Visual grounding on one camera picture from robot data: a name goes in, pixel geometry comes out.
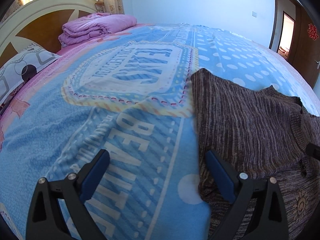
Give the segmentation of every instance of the blue gripper pad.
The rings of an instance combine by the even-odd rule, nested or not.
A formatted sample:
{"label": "blue gripper pad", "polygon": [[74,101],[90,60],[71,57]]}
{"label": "blue gripper pad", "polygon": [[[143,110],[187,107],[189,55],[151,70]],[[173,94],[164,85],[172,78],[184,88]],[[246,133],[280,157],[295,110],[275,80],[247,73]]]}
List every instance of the blue gripper pad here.
{"label": "blue gripper pad", "polygon": [[92,195],[95,192],[98,184],[100,183],[102,176],[106,172],[109,164],[109,152],[104,151],[82,183],[81,195],[79,196],[79,199],[82,203],[92,198]]}
{"label": "blue gripper pad", "polygon": [[228,164],[222,159],[219,161],[212,151],[208,151],[205,154],[205,161],[222,197],[233,204],[236,200],[235,184],[221,163],[223,162],[226,165]]}

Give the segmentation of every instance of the striped knit sweater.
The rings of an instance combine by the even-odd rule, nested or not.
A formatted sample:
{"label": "striped knit sweater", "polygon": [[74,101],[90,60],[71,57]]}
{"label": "striped knit sweater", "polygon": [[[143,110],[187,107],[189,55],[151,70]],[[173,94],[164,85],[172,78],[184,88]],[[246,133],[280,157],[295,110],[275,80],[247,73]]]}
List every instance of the striped knit sweater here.
{"label": "striped knit sweater", "polygon": [[[295,239],[320,200],[320,162],[305,154],[309,142],[320,145],[320,117],[309,114],[298,97],[284,96],[272,86],[252,91],[206,69],[194,73],[191,81],[199,136],[199,193],[212,208],[209,234],[230,206],[205,164],[204,154],[212,149],[253,179],[277,179],[290,239]],[[251,201],[235,239],[245,233],[254,205]]]}

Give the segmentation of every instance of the white pillow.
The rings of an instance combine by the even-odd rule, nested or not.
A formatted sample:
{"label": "white pillow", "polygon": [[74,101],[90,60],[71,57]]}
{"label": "white pillow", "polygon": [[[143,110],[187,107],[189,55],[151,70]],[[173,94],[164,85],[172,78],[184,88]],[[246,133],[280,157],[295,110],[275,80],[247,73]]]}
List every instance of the white pillow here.
{"label": "white pillow", "polygon": [[0,115],[25,83],[59,57],[32,43],[4,64],[0,69]]}

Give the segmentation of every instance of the sun-shaped embroidery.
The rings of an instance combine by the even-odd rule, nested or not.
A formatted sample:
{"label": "sun-shaped embroidery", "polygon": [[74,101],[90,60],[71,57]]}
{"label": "sun-shaped embroidery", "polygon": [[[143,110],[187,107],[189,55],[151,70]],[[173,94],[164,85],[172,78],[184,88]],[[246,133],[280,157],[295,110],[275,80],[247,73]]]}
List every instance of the sun-shaped embroidery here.
{"label": "sun-shaped embroidery", "polygon": [[293,220],[295,223],[301,221],[305,214],[306,206],[307,206],[307,199],[306,199],[306,193],[302,190],[299,192],[299,196],[296,197],[296,204],[293,205],[295,208],[294,210],[294,218]]}

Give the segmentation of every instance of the black circle on pillow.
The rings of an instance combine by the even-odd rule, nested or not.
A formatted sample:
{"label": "black circle on pillow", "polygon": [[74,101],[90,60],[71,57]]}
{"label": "black circle on pillow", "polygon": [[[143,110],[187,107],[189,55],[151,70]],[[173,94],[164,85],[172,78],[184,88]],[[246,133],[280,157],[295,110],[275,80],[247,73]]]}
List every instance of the black circle on pillow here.
{"label": "black circle on pillow", "polygon": [[21,76],[24,82],[28,82],[36,74],[37,68],[33,65],[26,65],[21,71]]}

